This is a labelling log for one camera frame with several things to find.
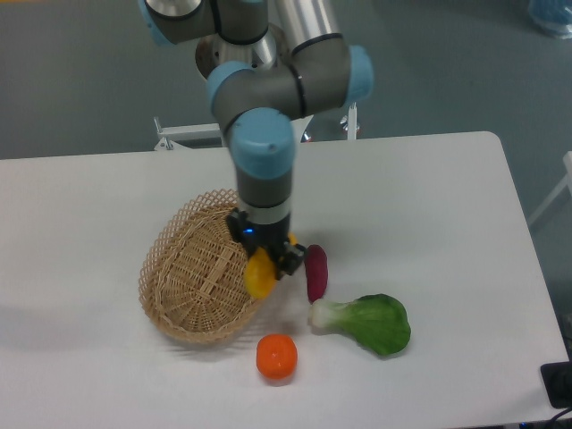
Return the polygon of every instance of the green leafy vegetable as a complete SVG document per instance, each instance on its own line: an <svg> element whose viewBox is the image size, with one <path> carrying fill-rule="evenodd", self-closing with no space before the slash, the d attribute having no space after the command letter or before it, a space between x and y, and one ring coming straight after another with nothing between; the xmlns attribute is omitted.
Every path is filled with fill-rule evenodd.
<svg viewBox="0 0 572 429"><path fill-rule="evenodd" d="M387 295L367 295L346 304L318 299L310 308L316 328L344 331L381 356L403 350L411 327L403 305Z"/></svg>

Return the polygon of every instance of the plastic vegetable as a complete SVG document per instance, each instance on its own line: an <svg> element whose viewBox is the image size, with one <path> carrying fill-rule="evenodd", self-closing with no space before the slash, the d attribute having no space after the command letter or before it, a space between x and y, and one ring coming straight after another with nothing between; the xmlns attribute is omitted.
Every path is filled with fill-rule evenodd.
<svg viewBox="0 0 572 429"><path fill-rule="evenodd" d="M294 234L288 236L290 244L297 244ZM276 285L276 268L263 248L258 248L248 260L244 270L244 287L252 298L266 298Z"/></svg>
<svg viewBox="0 0 572 429"><path fill-rule="evenodd" d="M320 299L328 285L328 258L317 244L307 248L306 260L307 298L310 302Z"/></svg>
<svg viewBox="0 0 572 429"><path fill-rule="evenodd" d="M258 342L257 368L271 380L281 380L294 374L298 363L296 344L288 335L273 333Z"/></svg>
<svg viewBox="0 0 572 429"><path fill-rule="evenodd" d="M403 350L411 328L403 305L387 295L367 295L347 304L317 300L310 308L316 328L344 331L381 356Z"/></svg>

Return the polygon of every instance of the robotic arm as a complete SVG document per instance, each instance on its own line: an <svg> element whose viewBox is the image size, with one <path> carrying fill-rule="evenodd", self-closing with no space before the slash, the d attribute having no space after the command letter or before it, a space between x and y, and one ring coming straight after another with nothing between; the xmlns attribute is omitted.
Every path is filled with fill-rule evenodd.
<svg viewBox="0 0 572 429"><path fill-rule="evenodd" d="M290 121L368 97L374 72L365 49L344 42L329 0L275 2L288 43L282 58L266 0L139 0L139 6L157 43L216 35L208 101L239 194L227 223L248 257L266 251L280 279L306 254L289 239L297 145Z"/></svg>

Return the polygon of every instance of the floor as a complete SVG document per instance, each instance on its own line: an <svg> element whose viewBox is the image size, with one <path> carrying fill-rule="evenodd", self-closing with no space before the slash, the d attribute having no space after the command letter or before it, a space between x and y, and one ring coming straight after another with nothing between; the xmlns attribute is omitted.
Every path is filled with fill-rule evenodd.
<svg viewBox="0 0 572 429"><path fill-rule="evenodd" d="M526 5L334 1L345 38L374 61L360 137L492 131L530 215L572 150L572 40L545 36ZM154 116L212 122L195 46L155 46L134 0L0 4L0 159L146 151ZM315 139L342 139L342 115L318 115ZM533 239L557 314L572 313L572 203Z"/></svg>

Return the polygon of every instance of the light blue joint cap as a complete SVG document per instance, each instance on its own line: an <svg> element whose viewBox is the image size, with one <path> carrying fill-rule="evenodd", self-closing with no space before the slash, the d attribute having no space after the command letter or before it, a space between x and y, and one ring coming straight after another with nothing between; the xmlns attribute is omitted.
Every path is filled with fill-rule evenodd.
<svg viewBox="0 0 572 429"><path fill-rule="evenodd" d="M290 119L268 107L245 112L232 125L231 155L234 163L255 179L283 176L296 155Z"/></svg>
<svg viewBox="0 0 572 429"><path fill-rule="evenodd" d="M156 26L155 22L153 21L153 18L151 18L149 10L145 5L145 0L138 0L137 3L139 3L139 10L141 11L141 15L143 15L143 19L145 20L145 23L149 28L149 31L151 31L151 37L153 38L153 41L158 46L173 46L174 43L171 43L169 39L164 36L161 30Z"/></svg>
<svg viewBox="0 0 572 429"><path fill-rule="evenodd" d="M208 79L206 80L206 96L208 97L208 106L211 112L213 112L213 104L215 103L218 89L232 74L242 70L252 71L252 67L240 61L229 61L228 63L222 63L208 75Z"/></svg>
<svg viewBox="0 0 572 429"><path fill-rule="evenodd" d="M351 104L368 98L374 90L374 66L366 50L362 46L350 46L348 94L346 103Z"/></svg>

